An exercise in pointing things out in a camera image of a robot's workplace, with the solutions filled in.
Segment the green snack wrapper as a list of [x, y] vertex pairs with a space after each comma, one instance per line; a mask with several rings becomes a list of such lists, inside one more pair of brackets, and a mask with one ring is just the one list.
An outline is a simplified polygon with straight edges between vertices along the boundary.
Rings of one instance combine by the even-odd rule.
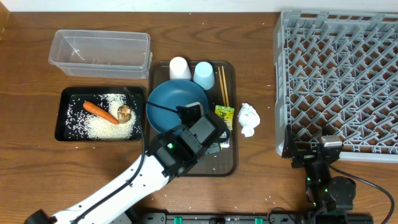
[[230, 147], [230, 138], [232, 136], [232, 130], [233, 130], [234, 108], [216, 105], [215, 113], [226, 123], [226, 125], [229, 129], [229, 134], [223, 133], [221, 135], [221, 138], [225, 138], [226, 141], [220, 143], [220, 147], [222, 149], [229, 148]]

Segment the white tissue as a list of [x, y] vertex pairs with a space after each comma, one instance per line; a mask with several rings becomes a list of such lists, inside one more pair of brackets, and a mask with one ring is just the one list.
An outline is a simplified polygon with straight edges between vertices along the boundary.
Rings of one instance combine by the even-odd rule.
[[260, 124], [261, 119], [250, 104], [243, 103], [238, 113], [238, 122], [242, 126], [241, 133], [248, 138], [254, 135], [254, 129]]

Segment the brown food scrap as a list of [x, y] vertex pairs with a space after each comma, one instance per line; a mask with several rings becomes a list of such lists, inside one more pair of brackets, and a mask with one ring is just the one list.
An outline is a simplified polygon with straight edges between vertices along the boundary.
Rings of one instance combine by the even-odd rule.
[[124, 124], [131, 119], [131, 108], [128, 105], [122, 105], [118, 108], [119, 124]]

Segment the orange carrot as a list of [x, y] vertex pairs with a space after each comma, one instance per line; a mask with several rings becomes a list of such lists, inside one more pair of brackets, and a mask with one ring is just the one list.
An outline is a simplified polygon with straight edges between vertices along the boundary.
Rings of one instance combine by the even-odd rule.
[[119, 124], [119, 121], [113, 115], [109, 114], [99, 106], [96, 106], [89, 101], [84, 102], [83, 108], [88, 112], [109, 121], [110, 123]]

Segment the white rice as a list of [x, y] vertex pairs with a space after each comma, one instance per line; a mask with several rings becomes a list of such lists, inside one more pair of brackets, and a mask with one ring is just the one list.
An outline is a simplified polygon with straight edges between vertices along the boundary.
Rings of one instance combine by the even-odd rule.
[[[124, 124], [113, 124], [83, 108], [89, 101], [118, 118], [118, 108], [128, 105], [131, 119]], [[62, 137], [65, 141], [135, 141], [141, 138], [136, 118], [142, 114], [141, 105], [129, 101], [124, 94], [72, 95], [67, 103]]]

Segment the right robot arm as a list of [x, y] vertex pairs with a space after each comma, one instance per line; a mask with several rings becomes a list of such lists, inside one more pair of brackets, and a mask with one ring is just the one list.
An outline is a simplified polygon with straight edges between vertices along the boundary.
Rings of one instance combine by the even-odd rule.
[[304, 168], [306, 194], [314, 207], [297, 217], [295, 223], [348, 223], [347, 212], [353, 209], [356, 183], [343, 176], [333, 177], [331, 163], [340, 158], [342, 140], [326, 135], [314, 149], [299, 149], [290, 126], [285, 128], [282, 157], [292, 160], [292, 168]]

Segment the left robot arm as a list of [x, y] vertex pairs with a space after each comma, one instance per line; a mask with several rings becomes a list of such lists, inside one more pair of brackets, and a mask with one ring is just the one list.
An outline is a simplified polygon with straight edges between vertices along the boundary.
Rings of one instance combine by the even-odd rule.
[[111, 223], [144, 197], [184, 176], [216, 142], [229, 134], [226, 123], [214, 112], [194, 125], [180, 124], [153, 138], [149, 147], [127, 170], [93, 195], [49, 216], [38, 210], [26, 223]]

